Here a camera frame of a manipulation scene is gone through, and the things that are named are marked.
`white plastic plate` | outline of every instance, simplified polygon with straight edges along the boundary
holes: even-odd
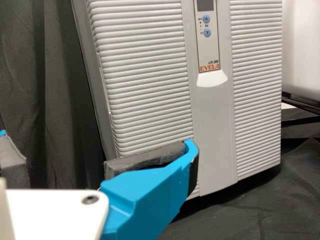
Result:
[[[95,190],[9,189],[6,195],[16,240],[98,240],[109,211],[109,199]]]

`up arrow button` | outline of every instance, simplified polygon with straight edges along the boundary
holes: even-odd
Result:
[[[211,20],[211,18],[210,18],[210,16],[209,16],[208,14],[203,15],[202,21],[203,21],[205,24],[210,23],[210,20]]]

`eyela logo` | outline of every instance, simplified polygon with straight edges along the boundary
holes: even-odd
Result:
[[[213,71],[213,70],[219,70],[219,69],[220,69],[220,64],[219,63],[212,63],[212,64],[208,64],[208,65],[202,65],[202,66],[200,66],[200,73]]]

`black curtain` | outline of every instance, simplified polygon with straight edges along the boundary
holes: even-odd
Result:
[[[31,186],[97,188],[104,154],[70,1],[0,3],[0,124]]]

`screw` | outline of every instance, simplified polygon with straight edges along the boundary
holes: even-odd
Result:
[[[98,200],[99,200],[99,197],[94,195],[89,195],[89,196],[86,196],[84,199],[82,199],[81,202],[85,205],[90,205],[98,202]]]

